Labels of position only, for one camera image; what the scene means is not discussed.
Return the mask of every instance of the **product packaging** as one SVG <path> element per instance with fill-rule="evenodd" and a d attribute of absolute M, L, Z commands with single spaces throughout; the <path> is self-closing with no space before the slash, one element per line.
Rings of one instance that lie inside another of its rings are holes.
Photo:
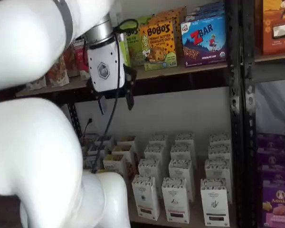
<path fill-rule="evenodd" d="M 163 201 L 169 222 L 189 223 L 190 208 L 185 178 L 164 178 L 162 182 Z"/>
<path fill-rule="evenodd" d="M 140 175 L 150 175 L 155 178 L 156 191 L 160 198 L 162 198 L 162 168 L 159 160 L 141 159 L 138 164 L 138 171 Z"/>
<path fill-rule="evenodd" d="M 148 20 L 152 17 L 153 15 L 148 15 L 148 16 L 137 18 L 136 20 L 139 26 L 141 26 L 141 25 L 146 24 Z M 129 21 L 123 24 L 121 28 L 129 29 L 129 28 L 134 28 L 135 26 L 136 26 L 135 22 Z M 143 52 L 142 52 L 142 42 L 141 42 L 141 39 L 139 38 L 138 29 L 137 31 L 126 33 L 126 38 L 127 38 L 128 48 L 129 48 L 131 66 L 136 67 L 136 66 L 144 65 L 146 61 L 145 61 L 145 56 L 143 55 Z"/>
<path fill-rule="evenodd" d="M 36 90 L 36 89 L 41 89 L 43 87 L 47 87 L 46 83 L 46 77 L 42 76 L 40 79 L 37 79 L 33 82 L 27 83 L 26 87 L 28 90 Z"/>
<path fill-rule="evenodd" d="M 169 164 L 170 177 L 186 179 L 187 196 L 190 202 L 195 199 L 194 173 L 191 160 L 171 160 Z"/>
<path fill-rule="evenodd" d="M 123 155 L 125 157 L 128 178 L 131 181 L 137 173 L 132 146 L 115 146 L 112 151 L 112 154 Z"/>
<path fill-rule="evenodd" d="M 65 86 L 70 83 L 63 56 L 58 58 L 56 63 L 47 72 L 46 76 L 48 77 L 52 87 Z"/>
<path fill-rule="evenodd" d="M 157 221 L 160 207 L 155 178 L 149 175 L 136 175 L 132 182 L 139 217 Z"/>
<path fill-rule="evenodd" d="M 206 226 L 229 227 L 227 188 L 224 179 L 201 179 L 200 194 Z"/>
<path fill-rule="evenodd" d="M 139 36 L 142 42 L 142 54 L 146 62 L 145 70 L 157 70 L 176 67 L 176 21 L 154 17 L 147 25 L 141 25 Z"/>
<path fill-rule="evenodd" d="M 195 142 L 194 142 L 194 133 L 178 133 L 175 135 L 175 144 L 188 144 L 191 158 L 192 158 L 192 164 L 194 168 L 197 168 L 197 159 L 195 155 Z"/>
<path fill-rule="evenodd" d="M 263 181 L 262 208 L 262 226 L 285 228 L 285 181 Z"/>
<path fill-rule="evenodd" d="M 91 77 L 89 74 L 87 53 L 84 54 L 85 52 L 84 44 L 85 44 L 84 39 L 76 39 L 73 43 L 75 54 L 76 54 L 77 69 L 79 69 L 80 79 L 82 81 L 88 80 Z"/>
<path fill-rule="evenodd" d="M 167 177 L 169 174 L 168 164 L 169 157 L 167 156 L 166 146 L 163 144 L 149 144 L 144 150 L 144 156 L 146 159 L 158 159 L 160 161 L 161 173 L 163 177 Z"/>
<path fill-rule="evenodd" d="M 267 150 L 277 149 L 284 150 L 285 149 L 285 135 L 282 134 L 265 134 L 259 133 L 257 134 L 257 147 L 264 148 Z"/>
<path fill-rule="evenodd" d="M 186 67 L 226 61 L 225 24 L 225 14 L 181 24 Z"/>
<path fill-rule="evenodd" d="M 263 0 L 263 54 L 285 52 L 285 0 Z"/>
<path fill-rule="evenodd" d="M 232 204 L 232 175 L 230 161 L 224 159 L 207 159 L 205 161 L 205 172 L 207 179 L 225 179 L 227 187 L 228 202 Z"/>

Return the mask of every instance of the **white product box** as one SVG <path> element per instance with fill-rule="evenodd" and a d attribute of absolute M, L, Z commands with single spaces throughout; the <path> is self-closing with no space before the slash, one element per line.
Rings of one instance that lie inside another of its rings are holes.
<path fill-rule="evenodd" d="M 229 133 L 219 133 L 219 134 L 211 134 L 209 137 L 209 144 L 216 145 L 216 144 L 222 144 L 227 143 L 231 145 L 231 138 Z"/>
<path fill-rule="evenodd" d="M 201 179 L 200 194 L 206 226 L 229 227 L 227 189 L 224 179 Z"/>
<path fill-rule="evenodd" d="M 129 146 L 133 147 L 135 164 L 137 166 L 138 162 L 140 160 L 140 157 L 141 157 L 139 150 L 138 150 L 138 139 L 137 139 L 137 137 L 133 136 L 133 135 L 123 136 L 118 140 L 117 145 L 120 145 L 120 146 L 129 145 Z"/>
<path fill-rule="evenodd" d="M 162 198 L 162 168 L 158 159 L 141 159 L 138 165 L 140 175 L 150 175 L 155 178 L 157 194 Z"/>
<path fill-rule="evenodd" d="M 137 173 L 133 147 L 130 145 L 115 146 L 112 154 L 123 155 L 127 166 L 127 173 L 129 180 L 132 180 L 134 175 Z"/>
<path fill-rule="evenodd" d="M 178 133 L 175 136 L 175 144 L 188 144 L 190 153 L 191 153 L 191 158 L 192 158 L 192 163 L 194 168 L 197 168 L 197 159 L 196 159 L 196 154 L 195 154 L 195 142 L 194 142 L 194 133 Z"/>
<path fill-rule="evenodd" d="M 191 152 L 187 143 L 179 143 L 172 145 L 170 155 L 174 160 L 192 160 Z"/>
<path fill-rule="evenodd" d="M 188 199 L 195 199 L 194 174 L 191 160 L 171 160 L 169 164 L 170 177 L 185 178 Z"/>
<path fill-rule="evenodd" d="M 207 159 L 205 161 L 207 179 L 225 179 L 228 202 L 232 204 L 232 178 L 230 170 L 230 160 Z"/>
<path fill-rule="evenodd" d="M 103 138 L 103 136 L 98 137 L 97 140 L 95 141 L 95 145 L 99 146 L 102 138 Z M 110 151 L 112 151 L 114 146 L 115 146 L 114 138 L 112 136 L 106 136 L 104 138 L 104 145 L 107 146 L 107 148 Z"/>
<path fill-rule="evenodd" d="M 103 163 L 105 170 L 119 173 L 123 177 L 126 185 L 129 186 L 125 156 L 108 154 L 104 157 Z"/>
<path fill-rule="evenodd" d="M 164 178 L 162 182 L 163 201 L 169 222 L 189 223 L 190 208 L 185 178 Z"/>
<path fill-rule="evenodd" d="M 157 221 L 160 215 L 155 178 L 136 175 L 132 182 L 138 216 Z"/>
<path fill-rule="evenodd" d="M 164 144 L 154 143 L 147 145 L 144 150 L 146 159 L 158 159 L 161 165 L 161 173 L 163 177 L 169 176 L 168 164 L 169 157 L 167 156 L 166 146 Z"/>

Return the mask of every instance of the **cardboard box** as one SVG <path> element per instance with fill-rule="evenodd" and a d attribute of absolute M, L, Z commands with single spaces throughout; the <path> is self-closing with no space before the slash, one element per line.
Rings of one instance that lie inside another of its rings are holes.
<path fill-rule="evenodd" d="M 145 70 L 157 70 L 177 66 L 176 58 L 176 21 L 161 18 L 140 26 L 142 53 L 146 59 Z"/>
<path fill-rule="evenodd" d="M 157 221 L 160 215 L 160 206 L 155 178 L 149 175 L 136 175 L 132 187 L 138 216 Z"/>
<path fill-rule="evenodd" d="M 119 173 L 123 177 L 127 187 L 129 187 L 125 156 L 108 154 L 104 157 L 103 164 L 105 170 Z"/>
<path fill-rule="evenodd" d="M 218 133 L 218 134 L 211 134 L 209 137 L 209 145 L 217 145 L 217 144 L 230 144 L 231 145 L 231 137 L 229 133 Z"/>
<path fill-rule="evenodd" d="M 285 228 L 285 181 L 263 181 L 262 224 Z"/>
<path fill-rule="evenodd" d="M 225 14 L 183 22 L 181 37 L 186 67 L 226 61 Z"/>
<path fill-rule="evenodd" d="M 169 164 L 170 177 L 186 179 L 187 196 L 191 202 L 195 199 L 194 173 L 191 160 L 171 160 Z"/>
<path fill-rule="evenodd" d="M 225 179 L 227 187 L 228 202 L 232 204 L 232 175 L 230 161 L 224 159 L 207 159 L 205 161 L 205 172 L 207 179 Z"/>
<path fill-rule="evenodd" d="M 206 226 L 229 227 L 227 188 L 224 179 L 201 179 L 200 194 Z"/>
<path fill-rule="evenodd" d="M 285 0 L 263 0 L 263 54 L 285 52 Z"/>
<path fill-rule="evenodd" d="M 168 177 L 168 164 L 169 157 L 167 156 L 166 146 L 163 144 L 155 143 L 147 145 L 144 150 L 146 159 L 158 159 L 160 161 L 161 173 L 163 177 Z"/>
<path fill-rule="evenodd" d="M 162 198 L 162 168 L 159 160 L 141 159 L 138 164 L 138 171 L 140 175 L 150 175 L 155 178 L 156 191 L 160 198 Z"/>
<path fill-rule="evenodd" d="M 185 178 L 164 178 L 162 182 L 163 201 L 169 222 L 189 223 L 190 208 Z"/>
<path fill-rule="evenodd" d="M 197 168 L 197 159 L 195 154 L 194 133 L 178 133 L 175 135 L 175 144 L 189 144 L 189 149 L 194 168 Z"/>
<path fill-rule="evenodd" d="M 171 159 L 175 160 L 192 160 L 191 151 L 189 149 L 190 144 L 178 143 L 171 147 L 170 155 Z"/>
<path fill-rule="evenodd" d="M 112 154 L 123 155 L 125 157 L 128 178 L 131 181 L 134 178 L 135 174 L 137 173 L 133 147 L 130 145 L 115 146 L 112 151 Z"/>

